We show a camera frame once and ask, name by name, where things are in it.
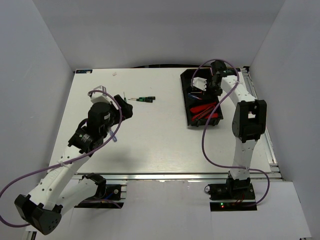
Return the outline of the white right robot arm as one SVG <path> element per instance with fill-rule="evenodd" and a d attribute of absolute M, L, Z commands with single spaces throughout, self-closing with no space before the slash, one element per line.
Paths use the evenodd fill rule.
<path fill-rule="evenodd" d="M 254 148 L 266 130 L 267 103 L 258 100 L 240 83 L 239 72 L 227 68 L 222 60 L 210 64 L 212 78 L 207 84 L 218 96 L 226 92 L 235 106 L 231 128 L 235 137 L 235 152 L 229 171 L 226 195 L 236 200 L 250 184 L 250 166 Z"/>

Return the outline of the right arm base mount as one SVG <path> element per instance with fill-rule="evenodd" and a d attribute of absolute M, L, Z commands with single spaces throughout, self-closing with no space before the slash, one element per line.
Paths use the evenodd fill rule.
<path fill-rule="evenodd" d="M 204 192 L 209 196 L 211 212 L 256 211 L 257 203 L 253 185 L 247 189 L 229 191 L 226 183 L 208 184 Z"/>

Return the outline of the large red black utility knife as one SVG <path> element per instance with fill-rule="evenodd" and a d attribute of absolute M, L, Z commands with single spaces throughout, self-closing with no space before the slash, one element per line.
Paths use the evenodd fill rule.
<path fill-rule="evenodd" d="M 190 108 L 190 112 L 192 115 L 192 120 L 195 121 L 196 118 L 208 119 L 211 111 L 216 107 L 216 102 L 206 103 L 198 106 L 194 106 Z"/>

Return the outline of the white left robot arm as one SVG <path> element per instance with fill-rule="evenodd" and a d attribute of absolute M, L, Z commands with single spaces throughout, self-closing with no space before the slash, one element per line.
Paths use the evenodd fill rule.
<path fill-rule="evenodd" d="M 91 94 L 90 100 L 92 106 L 87 118 L 79 123 L 68 140 L 57 166 L 27 195 L 20 194 L 14 201 L 21 218 L 43 235 L 53 232 L 62 216 L 82 201 L 89 198 L 99 200 L 106 194 L 106 179 L 97 173 L 83 175 L 71 189 L 66 186 L 93 152 L 103 145 L 110 129 L 133 116 L 133 106 L 120 95 L 114 96 L 120 109 L 116 109 L 103 94 Z"/>

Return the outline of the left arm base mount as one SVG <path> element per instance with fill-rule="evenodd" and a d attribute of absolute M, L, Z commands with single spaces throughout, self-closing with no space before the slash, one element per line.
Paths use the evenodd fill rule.
<path fill-rule="evenodd" d="M 79 209 L 121 209 L 124 206 L 124 185 L 108 183 L 106 179 L 94 180 L 97 189 L 93 196 L 81 201 Z"/>

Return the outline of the red black utility knife small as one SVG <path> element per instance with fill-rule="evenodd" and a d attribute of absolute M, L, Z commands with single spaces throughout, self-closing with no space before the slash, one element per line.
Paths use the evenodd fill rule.
<path fill-rule="evenodd" d="M 208 119 L 209 117 L 210 117 L 210 114 L 206 115 L 206 116 L 205 116 L 205 119 Z M 216 112 L 211 116 L 212 119 L 216 119 L 216 118 L 218 118 L 218 117 L 219 117 L 219 114 L 216 113 Z"/>

